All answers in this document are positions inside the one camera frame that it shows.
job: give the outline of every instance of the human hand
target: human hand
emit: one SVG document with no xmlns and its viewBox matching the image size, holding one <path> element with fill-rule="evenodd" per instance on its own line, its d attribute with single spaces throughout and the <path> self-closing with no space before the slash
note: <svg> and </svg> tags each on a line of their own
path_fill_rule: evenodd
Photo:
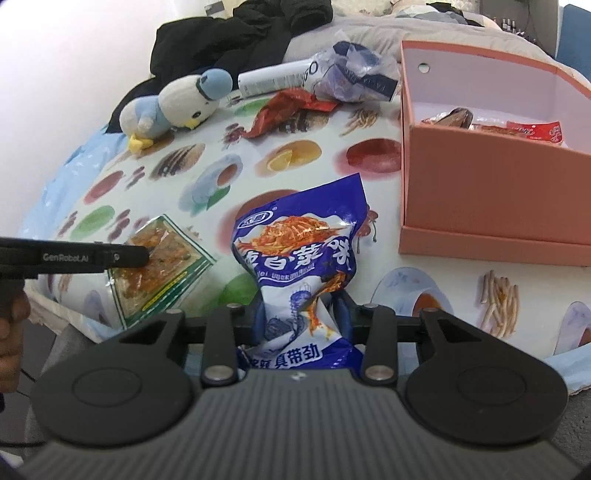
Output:
<svg viewBox="0 0 591 480">
<path fill-rule="evenodd" d="M 12 301 L 11 311 L 12 318 L 0 318 L 0 393 L 14 392 L 21 373 L 22 321 L 31 313 L 23 291 Z"/>
</svg>

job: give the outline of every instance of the pink cardboard box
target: pink cardboard box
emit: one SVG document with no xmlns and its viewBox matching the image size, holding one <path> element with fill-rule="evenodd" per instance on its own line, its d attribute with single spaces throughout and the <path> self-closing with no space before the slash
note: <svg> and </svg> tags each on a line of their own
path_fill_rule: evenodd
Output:
<svg viewBox="0 0 591 480">
<path fill-rule="evenodd" d="M 456 107 L 560 121 L 564 144 L 421 123 Z M 403 41 L 402 159 L 400 253 L 591 265 L 591 92 L 562 70 Z"/>
</svg>

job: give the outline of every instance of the lemon slice print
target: lemon slice print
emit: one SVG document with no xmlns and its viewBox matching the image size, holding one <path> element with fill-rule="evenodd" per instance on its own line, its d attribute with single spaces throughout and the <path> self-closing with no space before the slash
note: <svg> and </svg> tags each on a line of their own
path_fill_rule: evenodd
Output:
<svg viewBox="0 0 591 480">
<path fill-rule="evenodd" d="M 271 171 L 284 171 L 290 166 L 293 150 L 284 150 L 273 157 L 267 163 L 267 168 Z"/>
</svg>

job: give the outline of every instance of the red snack wrapper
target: red snack wrapper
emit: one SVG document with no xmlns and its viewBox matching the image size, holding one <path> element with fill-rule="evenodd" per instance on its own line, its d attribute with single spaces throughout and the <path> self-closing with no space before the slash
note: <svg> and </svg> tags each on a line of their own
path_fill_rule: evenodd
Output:
<svg viewBox="0 0 591 480">
<path fill-rule="evenodd" d="M 525 134 L 525 136 L 530 140 L 550 142 L 556 145 L 560 145 L 562 143 L 562 128 L 560 127 L 560 122 L 535 125 L 507 122 L 507 128 Z"/>
<path fill-rule="evenodd" d="M 289 88 L 276 94 L 261 108 L 249 132 L 244 132 L 244 138 L 256 138 L 276 129 L 280 123 L 286 121 L 298 110 L 317 110 L 331 112 L 339 102 L 318 100 L 315 95 L 301 88 Z"/>
</svg>

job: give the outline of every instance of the plush toy head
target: plush toy head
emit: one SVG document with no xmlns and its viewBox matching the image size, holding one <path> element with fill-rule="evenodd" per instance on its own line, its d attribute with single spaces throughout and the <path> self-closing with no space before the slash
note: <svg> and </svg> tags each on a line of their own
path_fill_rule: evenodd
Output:
<svg viewBox="0 0 591 480">
<path fill-rule="evenodd" d="M 162 89 L 158 103 L 175 127 L 195 128 L 217 108 L 219 100 L 232 91 L 232 77 L 221 69 L 203 75 L 179 78 Z"/>
</svg>

